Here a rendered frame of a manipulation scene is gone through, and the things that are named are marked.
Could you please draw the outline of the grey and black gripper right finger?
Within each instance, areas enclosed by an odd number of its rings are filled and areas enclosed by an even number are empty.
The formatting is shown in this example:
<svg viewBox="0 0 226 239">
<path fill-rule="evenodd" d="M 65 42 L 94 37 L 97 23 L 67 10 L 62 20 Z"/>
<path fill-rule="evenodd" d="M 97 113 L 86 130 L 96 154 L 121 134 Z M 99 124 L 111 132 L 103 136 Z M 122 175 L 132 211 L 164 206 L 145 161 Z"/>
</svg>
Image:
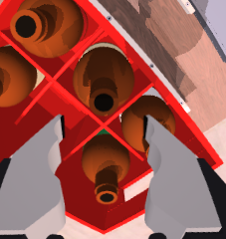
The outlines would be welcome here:
<svg viewBox="0 0 226 239">
<path fill-rule="evenodd" d="M 153 170 L 144 222 L 167 239 L 226 239 L 226 183 L 152 116 L 143 116 Z"/>
</svg>

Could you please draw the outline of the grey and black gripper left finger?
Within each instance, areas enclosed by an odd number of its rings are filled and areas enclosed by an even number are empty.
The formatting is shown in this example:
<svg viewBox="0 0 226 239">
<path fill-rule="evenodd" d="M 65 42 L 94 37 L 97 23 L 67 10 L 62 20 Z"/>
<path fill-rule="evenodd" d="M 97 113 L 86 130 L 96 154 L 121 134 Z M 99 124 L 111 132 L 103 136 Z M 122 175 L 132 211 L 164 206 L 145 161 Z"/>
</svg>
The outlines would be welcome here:
<svg viewBox="0 0 226 239">
<path fill-rule="evenodd" d="M 66 224 L 59 143 L 64 115 L 57 115 L 0 162 L 0 239 L 46 239 Z"/>
</svg>

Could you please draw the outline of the grey square tray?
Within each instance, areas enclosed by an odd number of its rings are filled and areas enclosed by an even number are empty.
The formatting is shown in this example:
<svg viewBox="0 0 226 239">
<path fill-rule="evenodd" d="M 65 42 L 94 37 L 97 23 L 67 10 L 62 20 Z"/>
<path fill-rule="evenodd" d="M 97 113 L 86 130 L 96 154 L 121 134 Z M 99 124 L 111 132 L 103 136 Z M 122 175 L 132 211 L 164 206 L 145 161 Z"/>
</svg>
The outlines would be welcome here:
<svg viewBox="0 0 226 239">
<path fill-rule="evenodd" d="M 222 61 L 226 63 L 226 0 L 188 1 L 195 10 L 193 14 L 211 40 Z"/>
</svg>

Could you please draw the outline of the red crate with dividers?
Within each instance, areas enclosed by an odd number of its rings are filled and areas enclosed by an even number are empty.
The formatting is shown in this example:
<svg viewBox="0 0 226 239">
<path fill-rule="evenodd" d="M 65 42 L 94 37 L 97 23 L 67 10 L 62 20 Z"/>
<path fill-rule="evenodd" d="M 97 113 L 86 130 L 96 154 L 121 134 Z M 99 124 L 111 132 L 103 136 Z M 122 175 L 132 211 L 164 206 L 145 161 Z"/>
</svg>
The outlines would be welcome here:
<svg viewBox="0 0 226 239">
<path fill-rule="evenodd" d="M 213 169 L 223 164 L 209 141 L 169 89 L 89 0 L 75 0 L 88 17 L 88 30 L 84 39 L 69 53 L 57 58 L 41 58 L 31 54 L 11 34 L 11 19 L 23 1 L 4 0 L 1 3 L 0 47 L 10 44 L 46 78 L 20 104 L 0 108 L 0 161 L 14 154 L 55 116 L 64 115 L 65 138 L 59 143 L 62 161 L 55 175 L 61 182 L 66 216 L 106 234 L 144 213 L 148 188 L 128 201 L 125 201 L 124 190 L 151 173 L 152 168 L 147 163 L 145 152 L 134 149 L 126 142 L 119 114 L 152 86 L 174 114 L 174 136 L 196 156 L 206 159 Z M 77 62 L 89 46 L 98 42 L 109 42 L 121 48 L 134 72 L 134 88 L 129 99 L 113 114 L 105 117 L 94 114 L 84 105 L 73 86 L 73 72 Z M 126 146 L 130 155 L 129 171 L 118 183 L 119 194 L 117 201 L 112 204 L 97 202 L 95 184 L 88 180 L 82 169 L 83 146 L 102 128 Z"/>
</svg>

